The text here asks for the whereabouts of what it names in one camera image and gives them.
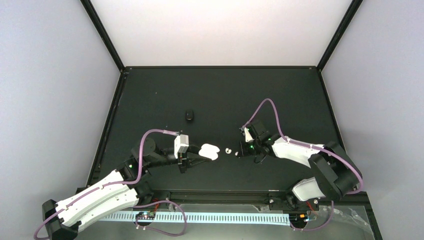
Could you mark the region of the white earbud charging case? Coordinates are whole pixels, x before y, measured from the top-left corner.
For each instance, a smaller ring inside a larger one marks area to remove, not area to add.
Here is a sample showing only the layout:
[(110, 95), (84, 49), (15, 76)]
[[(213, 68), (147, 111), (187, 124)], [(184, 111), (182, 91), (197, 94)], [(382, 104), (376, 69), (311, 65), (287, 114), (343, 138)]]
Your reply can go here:
[(216, 160), (219, 157), (220, 149), (212, 144), (205, 143), (201, 146), (198, 154), (201, 157), (208, 158), (212, 161)]

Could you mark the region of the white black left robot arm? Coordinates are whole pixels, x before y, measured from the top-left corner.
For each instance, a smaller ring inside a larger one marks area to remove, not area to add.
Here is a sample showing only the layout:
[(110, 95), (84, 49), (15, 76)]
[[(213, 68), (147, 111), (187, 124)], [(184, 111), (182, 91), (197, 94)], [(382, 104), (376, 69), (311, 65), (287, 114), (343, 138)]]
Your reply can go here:
[(220, 149), (208, 143), (189, 143), (187, 135), (178, 135), (174, 145), (160, 149), (147, 137), (134, 148), (132, 155), (97, 183), (80, 189), (61, 200), (48, 200), (42, 205), (43, 226), (48, 240), (74, 240), (78, 233), (94, 222), (117, 211), (139, 204), (150, 204), (154, 191), (147, 177), (150, 169), (176, 165), (180, 173), (198, 164), (218, 158)]

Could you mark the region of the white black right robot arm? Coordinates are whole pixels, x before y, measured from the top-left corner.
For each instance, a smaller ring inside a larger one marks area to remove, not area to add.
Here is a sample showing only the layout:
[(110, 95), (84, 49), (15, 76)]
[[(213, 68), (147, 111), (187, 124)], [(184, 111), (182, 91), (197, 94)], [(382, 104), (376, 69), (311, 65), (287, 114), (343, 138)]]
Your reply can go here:
[(237, 157), (253, 156), (256, 164), (266, 157), (274, 157), (311, 169), (312, 177), (295, 183), (284, 196), (290, 209), (299, 209), (311, 199), (339, 201), (363, 183), (359, 169), (335, 142), (311, 144), (271, 134), (259, 120), (241, 127), (240, 131), (244, 140), (240, 142)]

